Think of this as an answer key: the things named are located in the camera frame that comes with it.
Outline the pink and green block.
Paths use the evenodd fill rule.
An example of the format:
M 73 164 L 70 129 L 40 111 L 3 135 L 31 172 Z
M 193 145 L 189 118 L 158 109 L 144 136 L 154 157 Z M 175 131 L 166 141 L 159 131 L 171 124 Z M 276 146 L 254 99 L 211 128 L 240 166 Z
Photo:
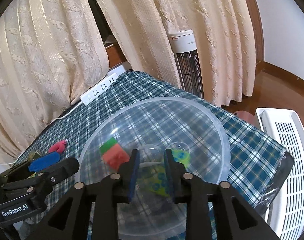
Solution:
M 118 170 L 119 167 L 130 160 L 129 155 L 114 138 L 110 138 L 99 147 L 101 157 L 110 168 Z

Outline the green brick blue dots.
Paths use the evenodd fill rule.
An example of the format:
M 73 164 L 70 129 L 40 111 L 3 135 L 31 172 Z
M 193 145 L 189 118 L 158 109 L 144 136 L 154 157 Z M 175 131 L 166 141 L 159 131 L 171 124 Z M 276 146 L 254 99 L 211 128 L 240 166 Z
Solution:
M 137 183 L 140 190 L 170 197 L 166 171 L 162 165 L 140 168 Z

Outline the dark green tea box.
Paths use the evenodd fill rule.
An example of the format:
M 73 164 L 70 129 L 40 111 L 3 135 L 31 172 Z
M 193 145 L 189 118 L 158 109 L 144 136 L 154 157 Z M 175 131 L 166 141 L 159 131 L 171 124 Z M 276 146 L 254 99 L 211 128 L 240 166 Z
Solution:
M 37 151 L 31 151 L 29 154 L 28 154 L 28 157 L 27 157 L 27 160 L 28 161 L 33 161 L 35 159 L 38 159 L 41 157 L 41 154 Z

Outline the white plastic basket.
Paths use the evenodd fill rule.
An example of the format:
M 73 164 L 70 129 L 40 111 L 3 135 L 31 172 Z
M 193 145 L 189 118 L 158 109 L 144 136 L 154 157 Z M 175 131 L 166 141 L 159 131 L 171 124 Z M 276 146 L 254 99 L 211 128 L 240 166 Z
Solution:
M 256 126 L 286 148 L 256 211 L 280 239 L 304 232 L 304 126 L 291 109 L 258 108 Z

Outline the blue plaid tablecloth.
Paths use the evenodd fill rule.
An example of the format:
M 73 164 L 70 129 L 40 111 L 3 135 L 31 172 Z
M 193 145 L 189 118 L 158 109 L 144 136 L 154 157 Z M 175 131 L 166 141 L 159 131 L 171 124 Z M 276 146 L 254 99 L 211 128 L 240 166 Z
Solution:
M 54 121 L 27 149 L 44 154 L 67 139 L 63 157 L 80 162 L 79 173 L 46 197 L 48 208 L 75 182 L 96 183 L 112 172 L 99 151 L 112 138 L 127 153 L 140 152 L 134 198 L 118 207 L 121 239 L 184 239 L 186 207 L 166 191 L 166 149 L 187 153 L 187 171 L 203 180 L 227 180 L 259 214 L 277 191 L 275 174 L 286 151 L 234 114 L 145 73 L 128 72 L 89 105 Z

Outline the white power strip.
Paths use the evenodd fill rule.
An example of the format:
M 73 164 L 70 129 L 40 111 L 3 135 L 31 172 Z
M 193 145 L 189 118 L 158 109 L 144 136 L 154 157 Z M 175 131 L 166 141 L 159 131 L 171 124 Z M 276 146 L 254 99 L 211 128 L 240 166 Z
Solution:
M 98 96 L 105 92 L 111 86 L 111 84 L 116 81 L 117 78 L 118 75 L 116 73 L 112 73 L 111 75 L 106 76 L 99 83 L 87 90 L 87 92 L 83 93 L 80 96 L 80 100 L 85 106 L 88 106 Z

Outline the clear plastic bowl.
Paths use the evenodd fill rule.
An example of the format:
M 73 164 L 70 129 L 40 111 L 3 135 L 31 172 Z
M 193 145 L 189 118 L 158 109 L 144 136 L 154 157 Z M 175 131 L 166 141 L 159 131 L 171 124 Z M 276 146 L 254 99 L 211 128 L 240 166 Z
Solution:
M 188 172 L 212 184 L 227 180 L 231 160 L 227 134 L 218 118 L 196 101 L 151 98 L 113 114 L 86 142 L 76 180 L 97 183 L 115 172 L 104 163 L 99 150 L 110 138 L 127 154 L 138 150 L 138 174 L 142 167 L 164 167 L 165 150 L 174 148 L 191 155 Z M 168 239 L 182 235 L 185 228 L 185 204 L 140 190 L 137 182 L 131 202 L 118 205 L 120 239 Z

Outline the cream patterned curtain left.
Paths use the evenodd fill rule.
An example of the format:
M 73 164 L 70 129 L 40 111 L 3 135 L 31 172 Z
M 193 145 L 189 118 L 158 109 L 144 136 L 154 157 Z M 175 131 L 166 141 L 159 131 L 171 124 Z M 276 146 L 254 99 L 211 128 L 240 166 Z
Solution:
M 0 17 L 0 163 L 17 159 L 108 70 L 88 0 L 14 0 Z

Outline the cream curtain right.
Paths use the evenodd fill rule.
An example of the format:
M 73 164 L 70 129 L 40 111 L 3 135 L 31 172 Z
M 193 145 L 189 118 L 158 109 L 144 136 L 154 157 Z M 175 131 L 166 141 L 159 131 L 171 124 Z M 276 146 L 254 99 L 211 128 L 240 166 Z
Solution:
M 251 96 L 256 48 L 246 0 L 96 0 L 134 70 L 228 105 Z

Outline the white tower heater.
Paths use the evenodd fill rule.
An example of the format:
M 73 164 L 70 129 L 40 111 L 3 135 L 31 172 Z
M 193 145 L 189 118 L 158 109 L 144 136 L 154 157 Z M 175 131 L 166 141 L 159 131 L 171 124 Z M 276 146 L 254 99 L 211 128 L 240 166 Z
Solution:
M 204 98 L 201 68 L 194 33 L 191 29 L 168 34 L 182 88 Z

